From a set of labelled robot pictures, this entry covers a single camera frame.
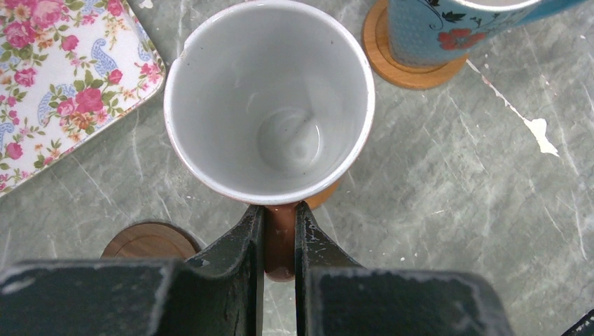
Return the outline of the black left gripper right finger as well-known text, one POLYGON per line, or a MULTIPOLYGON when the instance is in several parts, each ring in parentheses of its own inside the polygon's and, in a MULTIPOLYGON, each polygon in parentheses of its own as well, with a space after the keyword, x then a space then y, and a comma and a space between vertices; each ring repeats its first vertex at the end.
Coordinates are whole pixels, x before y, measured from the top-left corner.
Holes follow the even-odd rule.
POLYGON ((472 273, 366 268, 296 207, 299 335, 511 335, 492 286, 472 273))

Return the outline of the orange floral mug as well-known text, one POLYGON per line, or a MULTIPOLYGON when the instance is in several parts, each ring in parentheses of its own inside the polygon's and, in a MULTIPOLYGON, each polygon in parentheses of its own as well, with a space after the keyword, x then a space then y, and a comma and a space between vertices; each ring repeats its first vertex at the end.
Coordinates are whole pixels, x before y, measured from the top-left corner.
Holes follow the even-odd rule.
POLYGON ((375 86, 359 42, 329 14, 248 1, 186 39, 163 111, 174 151, 198 180, 264 207, 264 270, 285 282, 295 276, 296 207, 359 156, 375 86))

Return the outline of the teal blue mug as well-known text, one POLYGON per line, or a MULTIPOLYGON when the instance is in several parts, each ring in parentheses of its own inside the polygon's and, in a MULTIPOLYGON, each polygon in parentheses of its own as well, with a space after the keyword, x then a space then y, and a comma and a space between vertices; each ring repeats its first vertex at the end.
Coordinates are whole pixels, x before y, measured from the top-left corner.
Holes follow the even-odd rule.
POLYGON ((478 44, 578 5, 565 0, 400 0, 387 4, 392 57, 408 67, 451 62, 478 44))

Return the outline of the light wooden coaster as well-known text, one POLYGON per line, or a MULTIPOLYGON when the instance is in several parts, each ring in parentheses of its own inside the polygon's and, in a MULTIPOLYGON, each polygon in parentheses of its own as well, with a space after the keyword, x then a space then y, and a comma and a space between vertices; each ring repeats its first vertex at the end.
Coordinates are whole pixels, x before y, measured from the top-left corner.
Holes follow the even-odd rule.
POLYGON ((311 208, 311 210, 319 208, 325 201, 332 196, 332 194, 336 191, 338 186, 340 185, 340 180, 332 183, 329 187, 325 188, 323 191, 307 198, 305 202, 311 208))
POLYGON ((387 1, 376 1, 363 24, 361 40, 373 70, 392 85, 427 90, 447 83, 465 65, 468 55, 438 66, 406 66, 390 54, 387 1))

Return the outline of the dark walnut wooden coaster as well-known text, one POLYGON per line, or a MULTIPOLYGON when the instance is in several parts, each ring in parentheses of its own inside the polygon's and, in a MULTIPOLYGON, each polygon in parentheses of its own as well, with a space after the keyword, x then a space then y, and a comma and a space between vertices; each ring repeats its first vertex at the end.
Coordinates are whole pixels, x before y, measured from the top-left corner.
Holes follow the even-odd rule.
POLYGON ((187 231, 169 223, 146 221, 121 230, 101 257, 187 259, 199 252, 199 244, 187 231))

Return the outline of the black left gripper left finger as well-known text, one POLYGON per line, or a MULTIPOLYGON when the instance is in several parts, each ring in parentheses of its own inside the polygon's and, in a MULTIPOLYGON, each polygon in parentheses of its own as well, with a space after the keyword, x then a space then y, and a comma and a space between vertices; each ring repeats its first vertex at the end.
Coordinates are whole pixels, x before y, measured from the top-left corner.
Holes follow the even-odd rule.
POLYGON ((260 335, 264 209, 186 260, 28 260, 1 273, 2 335, 260 335))

